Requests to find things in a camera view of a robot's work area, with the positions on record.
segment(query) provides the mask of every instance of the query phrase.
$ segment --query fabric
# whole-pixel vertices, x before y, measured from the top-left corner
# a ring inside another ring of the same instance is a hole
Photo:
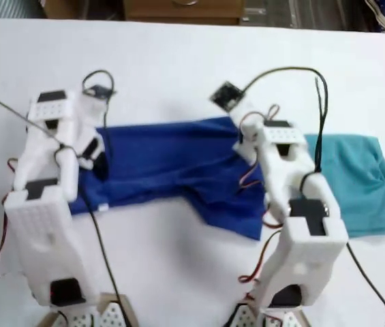
[[[108,133],[113,147],[108,180],[102,183],[84,170],[79,176],[93,210],[105,203],[183,196],[207,224],[260,238],[264,190],[261,185],[239,190],[249,166],[232,150],[238,132],[229,117],[110,127]],[[313,155],[316,136],[307,139]],[[350,236],[385,234],[385,159],[378,140],[325,135],[322,151],[323,173]],[[260,169],[246,183],[256,179],[262,179]],[[87,211],[81,198],[70,207],[73,214]]]
[[[316,138],[307,136],[311,156]],[[351,237],[385,234],[385,158],[377,138],[324,135],[322,173]]]

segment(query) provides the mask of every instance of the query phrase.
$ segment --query black cable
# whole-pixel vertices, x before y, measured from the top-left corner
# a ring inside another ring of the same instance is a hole
[[[112,270],[110,269],[110,264],[109,264],[108,256],[106,254],[106,250],[104,249],[103,238],[102,238],[102,234],[101,234],[101,232],[99,230],[97,219],[95,218],[94,212],[91,209],[91,204],[89,203],[89,199],[88,199],[88,197],[86,195],[86,192],[84,191],[83,187],[79,186],[78,190],[79,190],[79,193],[82,196],[83,202],[86,205],[86,207],[88,209],[88,212],[89,212],[89,214],[90,214],[90,216],[92,218],[92,222],[94,223],[95,231],[97,232],[99,247],[102,250],[102,254],[103,254],[103,258],[104,258],[104,263],[106,264],[106,268],[108,270],[108,274],[109,274],[110,280],[112,281],[112,284],[113,284],[115,295],[117,296],[119,308],[120,308],[120,310],[121,310],[121,312],[123,314],[124,320],[125,320],[125,327],[132,327],[132,324],[130,323],[130,321],[129,321],[126,313],[125,313],[124,306],[123,306],[123,304],[121,302],[121,297],[119,296],[117,283],[115,282],[115,278],[114,278],[114,276],[112,274]]]
[[[103,130],[104,130],[104,134],[106,135],[106,145],[107,145],[107,148],[109,150],[109,157],[112,158],[113,148],[112,148],[112,143],[110,141],[110,135],[109,135],[108,130],[107,130],[107,116],[108,116],[108,112],[109,112],[110,100],[112,99],[112,96],[115,93],[115,79],[113,78],[112,74],[110,72],[108,72],[107,70],[104,70],[104,69],[95,70],[94,72],[89,73],[85,78],[83,78],[83,81],[82,81],[82,90],[83,91],[87,90],[87,87],[85,85],[86,81],[96,74],[105,74],[110,79],[110,93],[106,99],[106,112],[104,113],[104,116],[103,116]]]
[[[68,327],[69,326],[69,322],[68,322],[67,316],[62,311],[60,311],[60,310],[57,311],[57,313],[63,317],[63,319],[65,320],[66,326]]]
[[[320,128],[318,132],[318,139],[316,140],[316,145],[315,145],[315,170],[313,172],[310,172],[306,175],[304,175],[301,184],[300,184],[300,191],[303,193],[303,187],[305,184],[306,179],[311,176],[312,174],[319,173],[321,172],[321,160],[322,160],[322,132],[324,131],[324,125],[325,125],[325,120],[327,117],[328,113],[328,85],[327,81],[323,77],[323,75],[317,71],[316,69],[309,68],[309,67],[280,67],[280,68],[275,68],[268,70],[266,72],[261,73],[257,77],[255,77],[244,89],[243,93],[247,92],[247,90],[253,86],[254,83],[256,83],[259,79],[262,77],[275,73],[275,72],[282,72],[282,71],[288,71],[288,70],[301,70],[301,71],[308,71],[308,72],[313,72],[317,75],[317,78],[315,78],[315,87],[316,87],[316,93],[318,95],[318,104],[319,104],[319,109],[320,109]],[[318,84],[318,77],[322,81],[322,85],[324,87],[324,105],[322,103],[322,97],[321,97],[321,92],[320,92],[320,87]],[[354,255],[354,252],[352,251],[352,248],[349,243],[347,243],[347,248],[348,251],[350,252],[350,255],[352,259],[354,260],[357,268],[359,269],[360,273],[362,274],[363,278],[367,281],[369,286],[372,288],[372,290],[377,294],[378,298],[382,301],[382,303],[385,306],[385,300],[383,296],[380,294],[380,292],[375,288],[374,284],[372,284],[371,280],[368,278],[366,273],[364,272],[362,266],[360,265],[359,261],[357,260],[356,256]]]
[[[324,130],[324,124],[327,117],[328,112],[328,85],[326,79],[323,77],[323,75],[316,69],[310,68],[310,67],[297,67],[297,66],[289,66],[289,67],[279,67],[275,69],[270,69],[266,72],[263,72],[259,75],[257,75],[248,85],[242,90],[242,93],[246,93],[247,90],[252,87],[259,79],[262,77],[265,77],[269,74],[275,73],[275,72],[284,72],[288,70],[298,70],[298,71],[305,71],[305,72],[313,72],[322,82],[322,85],[324,87],[324,105],[322,105],[322,98],[320,95],[320,89],[318,86],[318,79],[315,79],[316,83],[316,91],[318,93],[318,101],[320,103],[320,130],[318,132],[318,139],[316,140],[316,146],[315,146],[315,172],[321,172],[321,159],[322,159],[322,131]]]
[[[56,142],[60,144],[62,144],[61,141],[59,141],[54,135],[52,135],[50,133],[50,131],[46,128],[43,128],[41,126],[39,126],[38,124],[34,123],[33,121],[31,121],[30,119],[24,117],[23,115],[21,115],[18,111],[16,111],[15,109],[11,108],[10,106],[8,106],[7,104],[4,104],[3,102],[0,101],[0,106],[4,107],[5,109],[9,110],[12,114],[16,115],[19,119],[23,120],[24,122],[38,128],[40,131],[43,131],[49,138],[52,138],[53,140],[55,140]]]
[[[385,299],[384,299],[383,295],[380,294],[380,292],[377,290],[377,288],[375,288],[374,284],[372,284],[371,280],[368,278],[367,274],[365,273],[362,266],[360,265],[360,262],[357,260],[356,256],[354,255],[354,252],[353,252],[349,243],[347,243],[347,249],[350,252],[351,258],[353,258],[354,263],[356,264],[356,266],[357,266],[358,270],[360,271],[360,273],[362,274],[363,278],[365,278],[365,281],[367,281],[369,286],[371,286],[372,290],[375,292],[375,294],[377,294],[378,298],[383,302],[383,305],[385,306]]]

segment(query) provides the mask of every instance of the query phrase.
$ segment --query white table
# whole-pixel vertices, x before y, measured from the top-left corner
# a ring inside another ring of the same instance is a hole
[[[112,72],[118,94],[109,125],[163,123],[220,116],[209,95],[225,80],[240,87],[263,70],[305,65],[320,70],[330,89],[326,133],[377,136],[385,154],[385,35],[246,27],[146,25],[119,22],[0,20],[0,99],[26,112],[39,91],[78,87],[88,72]],[[263,80],[249,96],[305,132],[318,128],[311,74],[282,73]],[[5,161],[25,143],[25,126],[0,108],[0,199],[12,175]],[[3,209],[0,205],[0,235]],[[221,326],[249,289],[262,243],[204,225],[177,198],[115,208],[99,224],[121,292],[141,326]],[[75,220],[112,291],[89,216]],[[264,230],[262,238],[270,234]],[[385,237],[353,240],[354,250],[385,296]],[[15,268],[12,238],[3,270]],[[344,251],[319,301],[305,311],[319,327],[379,326],[385,308]],[[37,306],[22,276],[0,280],[0,326],[32,326]]]

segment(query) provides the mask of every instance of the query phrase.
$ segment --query white plastic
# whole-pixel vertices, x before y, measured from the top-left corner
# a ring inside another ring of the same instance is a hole
[[[56,155],[60,167],[59,183],[68,202],[77,197],[78,167],[93,168],[95,160],[104,152],[103,139],[97,133],[95,126],[101,121],[106,111],[106,101],[89,97],[83,93],[65,92],[66,99],[37,103],[37,98],[31,102],[29,119],[39,126],[46,128],[46,121],[58,119],[57,130],[50,130],[55,138],[72,149],[63,149]],[[89,159],[79,158],[93,141],[97,146]],[[48,165],[55,164],[54,153],[59,148],[58,142],[34,126],[28,126],[27,141],[23,154],[18,159],[14,189],[21,191],[28,181],[38,178],[40,172]]]
[[[72,226],[68,203],[58,185],[44,188],[40,199],[27,190],[9,193],[4,207],[15,231],[23,272],[40,305],[50,305],[51,281],[76,278],[86,305],[98,302],[99,290]]]
[[[100,314],[98,312],[64,313],[68,319],[68,325],[65,318],[61,315],[57,317],[52,327],[91,327],[91,316],[94,320],[94,327],[125,327],[125,320],[121,309],[117,303],[110,303]]]
[[[235,123],[242,122],[243,143],[236,149],[249,163],[257,156],[265,180],[268,211],[284,223],[278,246],[263,264],[250,294],[256,308],[266,309],[276,293],[295,284],[301,288],[302,305],[312,305],[330,280],[333,264],[348,241],[339,205],[324,176],[312,174],[305,180],[303,195],[325,205],[326,236],[310,235],[305,217],[290,217],[291,190],[299,189],[303,177],[315,169],[307,141],[295,127],[265,126],[259,114],[243,119],[248,110],[257,111],[243,100],[239,108],[230,112]],[[291,144],[287,156],[280,155],[278,144]]]
[[[23,273],[39,304],[52,305],[52,281],[75,278],[86,302],[72,308],[84,308],[85,312],[85,308],[97,304],[99,290],[89,258],[73,229],[68,202],[77,198],[79,164],[92,169],[91,159],[104,151],[103,139],[95,126],[101,122],[107,105],[106,100],[82,92],[64,93],[64,99],[38,102],[36,97],[31,102],[28,117],[34,123],[47,128],[47,123],[57,120],[57,126],[49,130],[55,138],[28,126],[25,149],[16,167],[14,190],[4,207],[10,228],[17,235]],[[89,159],[79,161],[77,156],[83,154],[94,139],[97,145]],[[58,141],[65,147],[56,152],[60,149]],[[27,182],[37,180],[42,170],[51,164],[59,166],[58,185],[45,187],[38,199],[27,200]]]
[[[247,304],[241,305],[237,309],[230,327],[304,327],[291,311],[271,311],[268,314],[260,313],[256,316]],[[274,317],[281,319],[283,325]]]

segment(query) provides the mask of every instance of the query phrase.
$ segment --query wooden cabinet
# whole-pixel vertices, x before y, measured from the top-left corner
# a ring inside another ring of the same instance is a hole
[[[127,20],[235,25],[243,0],[125,0]]]

